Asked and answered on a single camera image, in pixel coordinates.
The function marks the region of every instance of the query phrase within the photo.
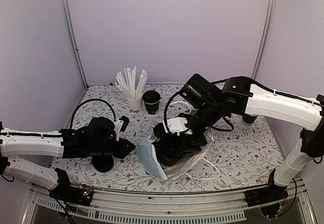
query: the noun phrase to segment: round black lid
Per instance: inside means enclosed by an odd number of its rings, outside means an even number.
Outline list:
[[[157,91],[153,91],[153,90],[147,91],[143,95],[143,101],[149,104],[159,101],[160,98],[161,98],[160,94]]]

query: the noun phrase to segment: black container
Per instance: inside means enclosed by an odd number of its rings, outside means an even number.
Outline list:
[[[156,114],[160,98],[161,96],[157,91],[151,90],[144,93],[143,101],[148,114]]]

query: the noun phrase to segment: table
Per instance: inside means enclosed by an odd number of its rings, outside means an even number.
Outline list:
[[[161,95],[160,108],[156,115],[149,116],[143,110],[139,114],[129,111],[123,94],[115,86],[91,86],[83,99],[104,99],[114,108],[117,118],[125,115],[130,123],[121,137],[133,144],[141,142],[152,128],[163,120],[163,109],[166,102],[181,88],[181,85],[146,85],[144,91],[156,90]],[[168,117],[184,112],[187,106],[172,105]],[[112,119],[108,107],[101,102],[85,104],[77,112],[74,128],[80,128],[90,122],[91,118],[105,116]],[[114,167],[107,173],[100,173],[91,165],[91,158],[62,159],[55,158],[52,168],[65,170],[73,184],[87,184],[99,189],[116,189],[135,192],[157,193],[188,193],[234,190],[245,187],[259,186],[267,183],[268,174],[283,161],[279,146],[272,131],[262,116],[251,126],[246,126],[241,116],[233,115],[230,121],[234,125],[231,132],[213,130],[215,142],[212,144],[206,158],[221,171],[221,176],[215,180],[193,180],[182,176],[173,181],[162,181],[145,172],[133,151],[125,159],[114,158]],[[218,121],[217,127],[227,127],[224,121]],[[204,161],[199,162],[190,170],[190,175],[196,178],[215,177],[217,172]]]

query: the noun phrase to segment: wall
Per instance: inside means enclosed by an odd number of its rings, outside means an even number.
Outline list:
[[[69,0],[89,84],[123,67],[150,83],[251,75],[268,0]]]
[[[258,81],[305,97],[324,94],[323,18],[324,0],[276,0]],[[270,124],[287,155],[300,127],[277,120]],[[318,223],[324,223],[324,167],[310,162],[302,175]]]
[[[82,95],[60,0],[0,0],[0,120],[4,127],[64,127]],[[19,223],[26,183],[0,179],[0,223]]]

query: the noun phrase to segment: floral pattern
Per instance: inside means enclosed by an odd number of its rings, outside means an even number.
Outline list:
[[[145,86],[145,91],[154,89],[161,95],[159,111],[154,116],[148,115],[144,106],[143,112],[130,113],[125,97],[115,86],[92,86],[87,90],[84,100],[104,99],[112,105],[117,118],[122,115],[128,117],[130,123],[121,137],[136,145],[152,132],[152,128],[156,124],[162,122],[166,102],[180,88],[180,85]],[[186,105],[171,105],[168,117],[173,117],[186,110]],[[89,123],[93,117],[99,116],[112,119],[112,114],[106,105],[101,102],[89,102],[76,113],[73,126],[80,128]],[[232,115],[229,120],[233,123],[234,130],[231,132],[213,130],[215,142],[206,155],[206,158],[214,163],[221,172],[221,176],[214,180],[196,179],[213,178],[218,175],[213,167],[201,161],[189,171],[191,177],[184,175],[176,180],[162,181],[145,171],[135,151],[125,159],[114,158],[113,169],[106,173],[97,172],[91,165],[91,158],[55,158],[51,167],[64,169],[74,184],[85,183],[101,189],[138,192],[222,191],[267,183],[270,171],[283,161],[279,146],[267,121],[264,117],[259,116],[252,125],[247,126],[243,124],[241,116]],[[222,120],[218,121],[216,126],[218,128],[228,127]]]

